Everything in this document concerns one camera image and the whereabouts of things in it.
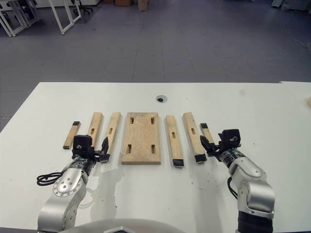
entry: black end cap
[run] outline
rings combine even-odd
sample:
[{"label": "black end cap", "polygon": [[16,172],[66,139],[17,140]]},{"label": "black end cap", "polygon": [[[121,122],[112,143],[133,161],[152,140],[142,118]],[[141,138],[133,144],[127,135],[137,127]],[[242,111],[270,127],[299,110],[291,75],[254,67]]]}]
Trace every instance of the black end cap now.
[{"label": "black end cap", "polygon": [[183,159],[173,159],[173,165],[178,167],[184,166],[184,160]]},{"label": "black end cap", "polygon": [[207,127],[207,124],[206,124],[206,123],[201,123],[200,125],[201,125],[201,128],[202,128],[202,129],[208,129],[208,127]]},{"label": "black end cap", "polygon": [[103,156],[100,156],[99,157],[99,162],[101,163],[107,163],[109,161],[109,157],[110,157],[110,154],[105,154]]},{"label": "black end cap", "polygon": [[203,163],[207,160],[205,154],[195,155],[194,158],[197,163]]}]

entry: black cable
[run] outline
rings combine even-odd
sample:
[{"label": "black cable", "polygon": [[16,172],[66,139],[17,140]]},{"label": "black cable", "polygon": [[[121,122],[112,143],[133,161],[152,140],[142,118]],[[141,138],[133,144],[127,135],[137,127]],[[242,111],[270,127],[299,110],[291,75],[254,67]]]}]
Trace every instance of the black cable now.
[{"label": "black cable", "polygon": [[57,181],[58,178],[60,178],[65,171],[62,172],[53,172],[50,174],[46,174],[46,175],[40,175],[37,177],[37,185],[39,186],[47,186],[50,184],[55,183],[55,181]]},{"label": "black cable", "polygon": [[235,199],[238,199],[237,192],[234,191],[233,188],[230,186],[231,181],[232,181],[232,177],[229,177],[228,180],[227,180],[228,189],[229,189],[230,193],[235,197]]}]

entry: chair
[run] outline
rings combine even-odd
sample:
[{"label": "chair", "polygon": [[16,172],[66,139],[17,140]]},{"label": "chair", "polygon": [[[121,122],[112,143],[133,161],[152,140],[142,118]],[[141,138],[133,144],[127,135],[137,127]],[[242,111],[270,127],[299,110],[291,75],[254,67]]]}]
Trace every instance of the chair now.
[{"label": "chair", "polygon": [[[78,1],[79,1],[79,9],[80,9],[80,11],[83,10],[83,12],[87,12],[88,14],[90,14],[89,11],[91,11],[93,13],[93,9],[91,7],[83,6],[82,3],[81,3],[81,0],[78,0]],[[74,12],[74,14],[76,16],[79,15],[77,9],[74,9],[73,12]]]}]

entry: wood piece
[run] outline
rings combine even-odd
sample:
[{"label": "wood piece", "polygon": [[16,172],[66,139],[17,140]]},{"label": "wood piece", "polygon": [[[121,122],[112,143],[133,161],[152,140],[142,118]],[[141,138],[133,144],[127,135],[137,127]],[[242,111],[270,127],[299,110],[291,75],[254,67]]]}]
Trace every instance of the wood piece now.
[{"label": "wood piece", "polygon": [[138,9],[139,11],[147,11],[148,0],[138,0]]},{"label": "wood piece", "polygon": [[109,121],[108,128],[107,128],[106,135],[105,135],[105,138],[108,137],[109,148],[108,148],[107,154],[104,157],[100,158],[100,162],[102,163],[108,162],[109,157],[112,154],[113,145],[114,145],[115,137],[116,137],[117,130],[119,127],[120,119],[121,119],[121,113],[113,113],[110,117],[110,121]]},{"label": "wood piece", "polygon": [[208,126],[206,123],[200,124],[201,130],[203,135],[208,139],[209,143],[215,144],[212,135],[210,134],[210,131],[208,129]]},{"label": "wood piece", "polygon": [[63,145],[63,148],[65,150],[69,150],[71,145],[72,145],[72,142],[73,142],[73,138],[76,136],[77,132],[78,132],[78,129],[80,127],[80,122],[79,121],[74,121],[73,124],[72,124],[72,127],[68,133],[68,136],[65,140],[65,143]]},{"label": "wood piece", "polygon": [[176,121],[174,116],[166,116],[167,133],[170,139],[171,155],[173,158],[173,165],[175,167],[184,166],[184,157],[181,150],[179,135],[177,131]]},{"label": "wood piece", "polygon": [[128,113],[122,164],[161,164],[157,113]]},{"label": "wood piece", "polygon": [[311,97],[307,99],[307,105],[311,108]]},{"label": "wood piece", "polygon": [[88,129],[87,135],[92,137],[92,143],[93,143],[92,146],[93,147],[96,147],[96,142],[97,142],[96,139],[97,139],[97,135],[98,135],[98,132],[100,130],[100,127],[101,127],[102,117],[103,117],[102,113],[94,112],[91,124],[90,124],[89,129]]},{"label": "wood piece", "polygon": [[198,130],[193,119],[192,112],[184,113],[183,120],[186,127],[186,132],[189,136],[192,153],[197,163],[206,161],[205,150],[201,145]]}]

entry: wooden stick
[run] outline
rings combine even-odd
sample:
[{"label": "wooden stick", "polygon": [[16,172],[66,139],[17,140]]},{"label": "wooden stick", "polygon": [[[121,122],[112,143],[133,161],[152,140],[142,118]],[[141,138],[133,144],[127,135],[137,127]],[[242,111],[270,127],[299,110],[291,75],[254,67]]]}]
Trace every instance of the wooden stick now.
[{"label": "wooden stick", "polygon": [[73,124],[72,124],[72,127],[68,133],[68,136],[65,140],[65,143],[63,145],[63,148],[65,150],[69,150],[71,145],[72,145],[72,142],[73,142],[73,138],[76,136],[77,132],[78,132],[78,129],[80,127],[80,122],[79,121],[74,121]]},{"label": "wooden stick", "polygon": [[109,148],[108,148],[107,154],[100,158],[100,162],[102,163],[108,162],[109,157],[112,154],[114,141],[115,141],[118,127],[119,127],[120,119],[121,119],[121,113],[113,113],[110,117],[110,121],[109,121],[108,128],[107,128],[106,135],[105,135],[105,138],[108,137]]},{"label": "wooden stick", "polygon": [[212,135],[210,134],[210,131],[208,129],[208,126],[206,123],[200,124],[201,130],[203,135],[208,139],[209,143],[215,144]]},{"label": "wooden stick", "polygon": [[198,130],[193,119],[192,112],[184,113],[183,120],[186,126],[186,132],[188,133],[191,143],[192,153],[197,163],[206,161],[205,150],[201,145]]},{"label": "wooden stick", "polygon": [[177,131],[176,121],[174,116],[166,116],[167,133],[170,139],[171,155],[173,158],[173,165],[175,167],[184,166],[183,152],[180,147],[179,135]]},{"label": "wooden stick", "polygon": [[101,126],[102,117],[102,113],[93,113],[92,121],[88,129],[87,134],[92,137],[93,147],[96,146],[96,139]]}]

